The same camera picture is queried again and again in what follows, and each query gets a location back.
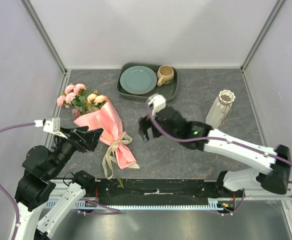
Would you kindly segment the beige ribbon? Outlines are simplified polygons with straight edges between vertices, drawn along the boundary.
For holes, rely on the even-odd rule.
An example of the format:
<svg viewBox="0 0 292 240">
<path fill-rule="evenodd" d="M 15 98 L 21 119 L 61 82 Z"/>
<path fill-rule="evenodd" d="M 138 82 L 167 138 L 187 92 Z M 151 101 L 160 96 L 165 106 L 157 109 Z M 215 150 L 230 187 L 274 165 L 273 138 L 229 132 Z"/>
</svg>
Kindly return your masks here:
<svg viewBox="0 0 292 240">
<path fill-rule="evenodd" d="M 102 167 L 104 170 L 104 175 L 106 179 L 110 180 L 113 177 L 114 170 L 112 166 L 112 162 L 117 162 L 116 157 L 116 150 L 118 149 L 120 144 L 127 145 L 133 140 L 125 131 L 122 133 L 121 137 L 113 141 L 110 146 L 108 147 L 103 160 L 102 160 Z"/>
</svg>

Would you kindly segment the pink flower bunch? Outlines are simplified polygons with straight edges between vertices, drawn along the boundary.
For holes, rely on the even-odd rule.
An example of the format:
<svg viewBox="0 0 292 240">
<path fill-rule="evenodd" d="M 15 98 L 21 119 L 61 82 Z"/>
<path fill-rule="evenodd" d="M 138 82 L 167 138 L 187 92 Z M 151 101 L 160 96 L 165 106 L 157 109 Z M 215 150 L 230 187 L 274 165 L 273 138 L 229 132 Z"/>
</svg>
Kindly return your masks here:
<svg viewBox="0 0 292 240">
<path fill-rule="evenodd" d="M 90 88 L 82 83 L 70 83 L 57 98 L 57 105 L 72 108 L 72 115 L 77 119 L 82 115 L 100 110 L 108 101 L 108 97 L 99 95 L 97 90 L 91 92 Z"/>
</svg>

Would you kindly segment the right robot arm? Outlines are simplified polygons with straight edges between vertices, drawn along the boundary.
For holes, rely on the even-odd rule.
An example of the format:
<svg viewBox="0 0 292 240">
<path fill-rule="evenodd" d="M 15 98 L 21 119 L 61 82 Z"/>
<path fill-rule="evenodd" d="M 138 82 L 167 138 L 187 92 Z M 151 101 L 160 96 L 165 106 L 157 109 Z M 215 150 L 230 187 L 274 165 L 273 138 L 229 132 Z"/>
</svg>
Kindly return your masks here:
<svg viewBox="0 0 292 240">
<path fill-rule="evenodd" d="M 148 129 L 154 138 L 162 136 L 175 139 L 190 150 L 219 154 L 247 165 L 239 171 L 222 171 L 216 181 L 215 191 L 221 197 L 241 189 L 258 188 L 284 195 L 290 175 L 290 150 L 284 145 L 265 147 L 231 137 L 208 124 L 189 121 L 179 111 L 166 107 L 157 113 L 154 125 L 149 115 L 138 120 L 139 133 L 149 140 Z"/>
</svg>

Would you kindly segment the pink wrapping paper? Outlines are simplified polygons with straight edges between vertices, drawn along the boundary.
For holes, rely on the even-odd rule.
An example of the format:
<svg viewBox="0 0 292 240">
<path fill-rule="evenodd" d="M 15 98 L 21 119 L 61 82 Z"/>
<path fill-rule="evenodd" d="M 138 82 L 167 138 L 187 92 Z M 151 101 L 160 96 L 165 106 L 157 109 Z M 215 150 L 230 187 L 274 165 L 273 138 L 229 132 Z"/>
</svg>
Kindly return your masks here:
<svg viewBox="0 0 292 240">
<path fill-rule="evenodd" d="M 124 132 L 122 121 L 109 101 L 105 103 L 100 110 L 78 117 L 74 123 L 79 127 L 88 126 L 89 130 L 102 128 L 103 133 L 100 137 L 100 141 L 108 145 L 108 147 L 113 141 L 118 140 Z M 116 150 L 116 157 L 116 164 L 121 169 L 139 168 L 135 157 L 126 145 L 119 145 Z"/>
</svg>

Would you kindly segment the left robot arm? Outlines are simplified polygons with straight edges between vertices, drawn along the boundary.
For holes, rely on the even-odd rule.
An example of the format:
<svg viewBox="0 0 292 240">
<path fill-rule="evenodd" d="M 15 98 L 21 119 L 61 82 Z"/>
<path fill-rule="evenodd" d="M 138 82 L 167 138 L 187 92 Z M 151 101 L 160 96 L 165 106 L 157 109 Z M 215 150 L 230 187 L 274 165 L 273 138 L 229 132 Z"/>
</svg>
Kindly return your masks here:
<svg viewBox="0 0 292 240">
<path fill-rule="evenodd" d="M 52 208 L 50 214 L 40 219 L 50 194 L 56 187 L 52 180 L 58 176 L 75 152 L 94 151 L 103 132 L 101 128 L 89 130 L 87 126 L 76 128 L 44 127 L 54 136 L 55 149 L 43 145 L 31 148 L 22 166 L 23 177 L 18 182 L 15 200 L 16 230 L 14 240 L 49 240 L 61 221 L 83 196 L 95 192 L 94 177 L 81 170 L 74 175 L 66 193 Z"/>
</svg>

